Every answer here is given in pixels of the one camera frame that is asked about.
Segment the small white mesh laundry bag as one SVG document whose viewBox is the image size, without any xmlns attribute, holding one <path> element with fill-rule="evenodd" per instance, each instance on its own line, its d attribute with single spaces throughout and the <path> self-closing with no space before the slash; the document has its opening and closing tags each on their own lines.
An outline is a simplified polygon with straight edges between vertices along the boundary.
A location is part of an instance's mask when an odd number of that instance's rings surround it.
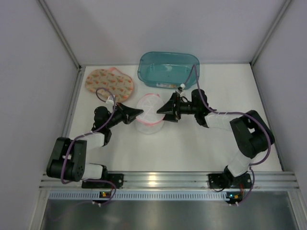
<svg viewBox="0 0 307 230">
<path fill-rule="evenodd" d="M 136 117 L 136 129 L 143 134 L 154 134 L 160 131 L 164 125 L 164 114 L 158 114 L 157 110 L 164 105 L 164 101 L 158 94 L 148 93 L 137 103 L 137 109 L 143 113 Z"/>
</svg>

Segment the floral pink laundry bag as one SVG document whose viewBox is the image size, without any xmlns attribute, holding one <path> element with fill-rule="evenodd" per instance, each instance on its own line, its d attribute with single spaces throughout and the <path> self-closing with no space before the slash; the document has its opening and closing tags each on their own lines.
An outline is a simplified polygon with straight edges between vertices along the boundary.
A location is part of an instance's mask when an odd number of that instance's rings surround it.
<svg viewBox="0 0 307 230">
<path fill-rule="evenodd" d="M 103 100 L 107 100 L 110 94 L 106 90 L 97 89 L 107 89 L 118 103 L 126 101 L 134 91 L 132 78 L 115 67 L 93 70 L 86 77 L 84 85 L 88 91 L 92 93 L 97 92 Z"/>
</svg>

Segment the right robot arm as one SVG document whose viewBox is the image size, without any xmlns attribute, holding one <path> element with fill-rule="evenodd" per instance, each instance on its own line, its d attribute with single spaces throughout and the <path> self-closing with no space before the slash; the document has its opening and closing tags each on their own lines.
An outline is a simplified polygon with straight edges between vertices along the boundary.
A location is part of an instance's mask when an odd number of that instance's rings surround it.
<svg viewBox="0 0 307 230">
<path fill-rule="evenodd" d="M 275 137 L 259 113 L 250 110 L 247 113 L 217 112 L 209 107 L 204 90 L 196 89 L 191 93 L 191 100 L 179 92 L 157 111 L 164 115 L 164 120 L 178 122 L 182 115 L 193 115 L 198 125 L 205 128 L 218 128 L 233 133 L 238 151 L 231 163 L 219 176 L 219 182 L 211 180 L 211 187 L 229 188 L 243 181 L 252 160 L 261 152 L 270 150 Z"/>
</svg>

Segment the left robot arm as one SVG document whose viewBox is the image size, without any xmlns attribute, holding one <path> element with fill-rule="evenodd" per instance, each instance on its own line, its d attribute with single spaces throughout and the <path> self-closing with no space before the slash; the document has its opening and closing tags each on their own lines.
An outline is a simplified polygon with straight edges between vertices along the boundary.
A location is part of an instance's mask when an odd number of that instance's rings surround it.
<svg viewBox="0 0 307 230">
<path fill-rule="evenodd" d="M 104 106 L 94 110 L 94 123 L 89 133 L 75 139 L 57 138 L 53 147 L 46 173 L 50 178 L 62 180 L 64 184 L 81 180 L 102 180 L 106 166 L 87 162 L 91 151 L 107 145 L 111 139 L 111 128 L 124 123 L 132 123 L 144 111 L 117 103 L 110 112 Z"/>
</svg>

